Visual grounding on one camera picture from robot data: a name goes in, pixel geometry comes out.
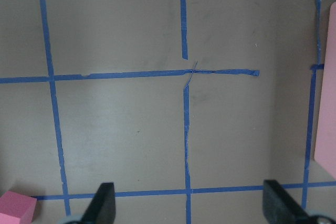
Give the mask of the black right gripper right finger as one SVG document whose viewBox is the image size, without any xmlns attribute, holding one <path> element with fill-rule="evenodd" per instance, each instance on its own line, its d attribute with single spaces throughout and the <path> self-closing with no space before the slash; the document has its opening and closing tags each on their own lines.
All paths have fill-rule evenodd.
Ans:
<svg viewBox="0 0 336 224">
<path fill-rule="evenodd" d="M 263 214 L 271 224 L 328 223 L 328 217 L 309 215 L 276 180 L 264 180 Z"/>
</svg>

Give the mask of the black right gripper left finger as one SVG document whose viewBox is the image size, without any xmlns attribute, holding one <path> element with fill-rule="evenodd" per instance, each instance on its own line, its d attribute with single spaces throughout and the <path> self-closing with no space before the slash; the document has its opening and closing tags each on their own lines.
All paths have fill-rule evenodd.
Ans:
<svg viewBox="0 0 336 224">
<path fill-rule="evenodd" d="M 115 203 L 114 183 L 102 183 L 80 222 L 113 224 L 116 218 Z"/>
</svg>

